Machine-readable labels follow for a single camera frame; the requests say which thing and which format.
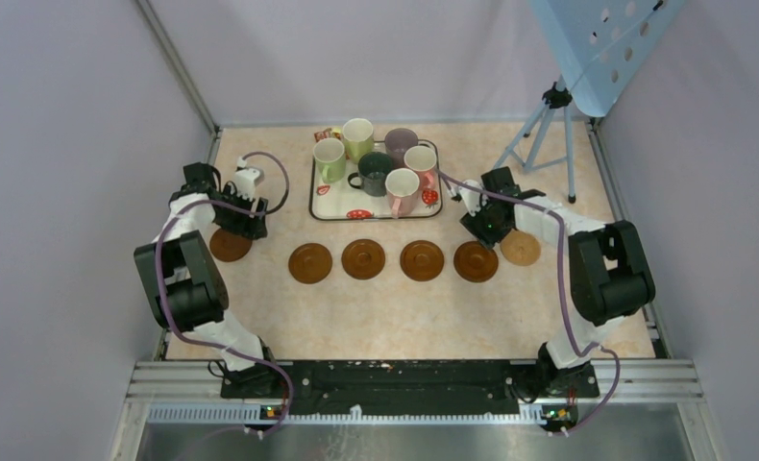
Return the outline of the light tan coaster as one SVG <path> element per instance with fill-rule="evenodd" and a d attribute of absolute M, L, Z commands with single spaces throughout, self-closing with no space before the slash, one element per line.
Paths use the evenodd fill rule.
<path fill-rule="evenodd" d="M 512 230 L 500 243 L 503 257 L 511 264 L 529 266 L 541 256 L 541 244 L 530 233 L 522 230 Z"/>

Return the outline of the brown coaster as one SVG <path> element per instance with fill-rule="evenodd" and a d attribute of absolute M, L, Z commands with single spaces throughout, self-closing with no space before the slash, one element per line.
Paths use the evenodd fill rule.
<path fill-rule="evenodd" d="M 408 278 L 415 281 L 429 281 L 442 273 L 445 257 L 435 243 L 428 240 L 415 240 L 402 249 L 400 265 Z"/>
<path fill-rule="evenodd" d="M 252 245 L 253 241 L 244 236 L 218 229 L 210 238 L 209 250 L 219 261 L 235 262 L 250 252 Z"/>
<path fill-rule="evenodd" d="M 494 251 L 477 241 L 468 241 L 455 250 L 453 267 L 461 278 L 482 283 L 495 276 L 499 268 L 499 259 Z"/>
<path fill-rule="evenodd" d="M 341 263 L 344 271 L 353 279 L 372 279 L 384 268 L 385 252 L 375 240 L 357 239 L 345 247 Z"/>
<path fill-rule="evenodd" d="M 288 270 L 294 280 L 315 284 L 331 273 L 332 264 L 331 252 L 327 247 L 319 243 L 305 243 L 290 255 Z"/>

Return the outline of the white strawberry tray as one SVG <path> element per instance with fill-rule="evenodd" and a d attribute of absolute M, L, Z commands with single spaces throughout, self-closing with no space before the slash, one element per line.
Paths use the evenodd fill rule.
<path fill-rule="evenodd" d="M 340 222 L 349 220 L 391 220 L 391 208 L 386 198 L 372 197 L 351 187 L 347 178 L 356 171 L 349 160 L 345 177 L 334 184 L 323 183 L 315 160 L 311 166 L 308 210 L 319 221 Z M 413 210 L 403 219 L 426 219 L 438 215 L 443 209 L 444 187 L 439 183 L 435 192 L 419 197 Z"/>

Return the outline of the green mug front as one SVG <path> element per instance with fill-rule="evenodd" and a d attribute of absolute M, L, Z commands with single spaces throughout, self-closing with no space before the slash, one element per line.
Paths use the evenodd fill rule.
<path fill-rule="evenodd" d="M 323 183 L 333 184 L 345 177 L 346 152 L 339 139 L 329 137 L 319 140 L 313 148 L 313 157 Z"/>

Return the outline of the dark green mug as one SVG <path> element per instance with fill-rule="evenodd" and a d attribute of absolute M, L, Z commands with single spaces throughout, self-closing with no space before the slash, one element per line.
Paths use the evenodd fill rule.
<path fill-rule="evenodd" d="M 359 160 L 356 171 L 348 176 L 347 183 L 351 188 L 361 190 L 371 197 L 384 197 L 385 181 L 393 167 L 394 162 L 388 154 L 368 153 Z"/>

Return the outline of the light blue music stand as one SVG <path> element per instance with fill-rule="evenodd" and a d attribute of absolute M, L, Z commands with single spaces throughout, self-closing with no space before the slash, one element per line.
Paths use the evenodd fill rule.
<path fill-rule="evenodd" d="M 676 0 L 531 1 L 530 6 L 560 74 L 496 161 L 513 158 L 526 173 L 564 163 L 575 203 L 571 106 L 589 118 L 605 117 L 684 6 Z M 536 162 L 551 120 L 563 112 L 566 153 Z"/>

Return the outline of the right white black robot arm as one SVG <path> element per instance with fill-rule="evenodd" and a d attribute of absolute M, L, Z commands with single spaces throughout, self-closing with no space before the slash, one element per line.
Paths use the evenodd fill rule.
<path fill-rule="evenodd" d="M 538 388 L 560 396 L 610 332 L 656 295 L 639 232 L 629 221 L 581 216 L 537 189 L 523 190 L 509 168 L 451 188 L 467 211 L 462 226 L 486 249 L 502 248 L 513 231 L 556 248 L 562 328 L 539 352 Z"/>

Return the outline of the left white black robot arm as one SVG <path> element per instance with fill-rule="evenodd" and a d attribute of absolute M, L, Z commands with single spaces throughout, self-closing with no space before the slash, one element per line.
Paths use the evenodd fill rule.
<path fill-rule="evenodd" d="M 263 341 L 230 312 L 228 289 L 206 236 L 216 227 L 222 244 L 231 246 L 239 238 L 246 247 L 265 237 L 268 202 L 257 196 L 263 179 L 263 171 L 244 158 L 228 182 L 210 164 L 188 164 L 162 231 L 134 251 L 156 322 L 190 344 L 216 350 L 222 378 L 258 397 L 277 391 L 281 373 L 270 364 L 273 357 Z"/>

